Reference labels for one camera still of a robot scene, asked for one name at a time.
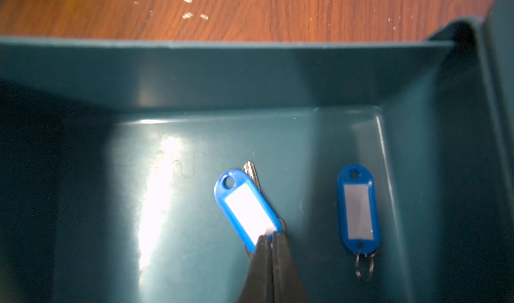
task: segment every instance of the key ring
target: key ring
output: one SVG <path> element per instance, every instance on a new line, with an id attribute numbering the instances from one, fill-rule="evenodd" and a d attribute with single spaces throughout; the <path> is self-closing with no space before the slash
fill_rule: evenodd
<path id="1" fill-rule="evenodd" d="M 366 255 L 364 254 L 364 257 L 365 258 L 369 258 L 371 259 L 371 261 L 369 262 L 369 272 L 368 272 L 368 277 L 367 278 L 363 278 L 362 277 L 362 274 L 360 274 L 360 269 L 359 269 L 359 256 L 361 255 L 360 252 L 362 251 L 362 248 L 359 248 L 359 251 L 357 252 L 356 255 L 356 259 L 355 259 L 355 275 L 357 275 L 357 278 L 364 281 L 365 283 L 369 282 L 369 280 L 371 280 L 371 277 L 373 276 L 373 269 L 375 268 L 375 264 L 374 264 L 374 261 L 375 261 L 375 255 L 377 254 L 378 252 L 378 249 L 376 249 L 374 252 L 372 252 L 371 254 L 369 255 Z"/>

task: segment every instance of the white debris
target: white debris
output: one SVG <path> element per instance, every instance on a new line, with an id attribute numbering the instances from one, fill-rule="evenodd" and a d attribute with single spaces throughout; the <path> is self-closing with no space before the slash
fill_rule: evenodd
<path id="1" fill-rule="evenodd" d="M 194 16 L 194 14 L 192 12 L 187 12 L 184 15 L 182 15 L 182 18 L 185 19 L 185 20 L 188 20 L 188 19 L 190 19 L 193 16 Z"/>

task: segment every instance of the key tag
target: key tag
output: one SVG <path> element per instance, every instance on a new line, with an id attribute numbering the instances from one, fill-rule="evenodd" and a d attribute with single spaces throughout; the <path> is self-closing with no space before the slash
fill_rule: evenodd
<path id="1" fill-rule="evenodd" d="M 228 178 L 234 180 L 231 188 L 226 185 Z M 251 253 L 260 235 L 282 232 L 279 219 L 245 172 L 225 172 L 216 182 L 214 197 Z"/>
<path id="2" fill-rule="evenodd" d="M 368 282 L 373 276 L 374 257 L 380 243 L 375 183 L 363 166 L 349 165 L 337 177 L 339 201 L 339 225 L 341 238 L 355 255 L 355 274 Z M 369 274 L 365 279 L 360 273 L 360 256 L 369 258 Z"/>

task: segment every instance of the wooden table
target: wooden table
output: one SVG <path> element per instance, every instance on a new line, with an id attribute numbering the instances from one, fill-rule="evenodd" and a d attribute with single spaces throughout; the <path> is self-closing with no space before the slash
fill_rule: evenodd
<path id="1" fill-rule="evenodd" d="M 418 41 L 493 0 L 0 0 L 0 34 L 59 38 Z"/>

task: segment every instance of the plastic bin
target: plastic bin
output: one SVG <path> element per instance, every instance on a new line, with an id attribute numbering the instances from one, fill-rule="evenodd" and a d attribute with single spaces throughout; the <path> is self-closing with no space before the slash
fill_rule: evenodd
<path id="1" fill-rule="evenodd" d="M 235 301 L 249 259 L 213 186 L 247 160 L 313 302 L 514 300 L 510 2 L 419 43 L 2 38 L 0 301 Z M 376 184 L 367 284 L 348 164 Z"/>

